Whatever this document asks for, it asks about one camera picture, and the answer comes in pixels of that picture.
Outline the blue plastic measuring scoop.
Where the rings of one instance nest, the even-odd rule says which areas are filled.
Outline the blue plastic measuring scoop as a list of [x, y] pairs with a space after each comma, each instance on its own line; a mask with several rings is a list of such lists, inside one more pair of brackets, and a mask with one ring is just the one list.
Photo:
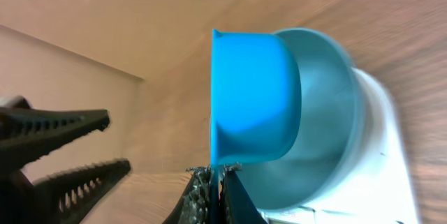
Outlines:
[[210, 219], [221, 222], [223, 166], [264, 163], [293, 146], [301, 118], [300, 72], [271, 33], [212, 31]]

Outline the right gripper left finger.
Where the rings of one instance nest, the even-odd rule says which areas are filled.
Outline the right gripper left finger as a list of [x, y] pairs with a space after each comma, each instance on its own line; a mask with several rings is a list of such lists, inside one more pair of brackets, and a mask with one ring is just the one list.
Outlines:
[[190, 167], [186, 171], [191, 173], [191, 178], [163, 224], [206, 224], [210, 221], [211, 168]]

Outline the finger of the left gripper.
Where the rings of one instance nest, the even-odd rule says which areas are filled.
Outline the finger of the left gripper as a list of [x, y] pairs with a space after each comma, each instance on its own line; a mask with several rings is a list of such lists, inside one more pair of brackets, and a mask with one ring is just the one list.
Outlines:
[[128, 173], [127, 159], [115, 159], [55, 173], [34, 183], [44, 223], [80, 224]]
[[23, 96], [1, 99], [1, 171], [26, 164], [110, 124], [107, 110], [49, 111], [30, 106]]

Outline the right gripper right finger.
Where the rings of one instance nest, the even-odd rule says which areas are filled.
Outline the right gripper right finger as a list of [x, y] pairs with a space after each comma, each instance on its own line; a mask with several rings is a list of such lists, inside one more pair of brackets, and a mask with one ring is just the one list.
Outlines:
[[240, 164], [223, 166], [221, 222], [224, 224], [267, 224], [237, 175], [241, 168]]

